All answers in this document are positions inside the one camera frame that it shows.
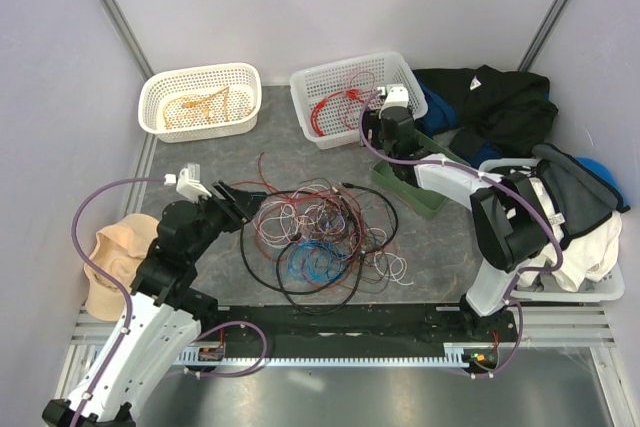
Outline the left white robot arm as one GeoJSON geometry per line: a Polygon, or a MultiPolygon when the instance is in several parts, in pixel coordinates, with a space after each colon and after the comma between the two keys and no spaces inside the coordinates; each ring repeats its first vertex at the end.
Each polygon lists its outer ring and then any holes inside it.
{"type": "Polygon", "coordinates": [[[191,286],[196,263],[221,234],[249,223],[267,195],[223,182],[205,188],[186,170],[159,180],[183,198],[164,209],[131,286],[85,261],[118,289],[125,306],[85,377],[67,398],[46,405],[42,419],[48,426],[135,425],[179,354],[218,332],[217,300],[191,286]]]}

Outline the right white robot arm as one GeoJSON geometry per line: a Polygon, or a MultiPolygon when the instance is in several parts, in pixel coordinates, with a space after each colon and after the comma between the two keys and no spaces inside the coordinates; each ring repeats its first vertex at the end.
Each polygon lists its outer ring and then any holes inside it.
{"type": "Polygon", "coordinates": [[[361,144],[387,162],[400,182],[471,212],[482,263],[463,296],[469,309],[457,324],[465,338],[483,339],[494,328],[492,315],[510,302],[524,262],[549,244],[559,246],[530,181],[519,173],[483,173],[431,152],[420,143],[407,107],[365,108],[358,127],[361,144]]]}

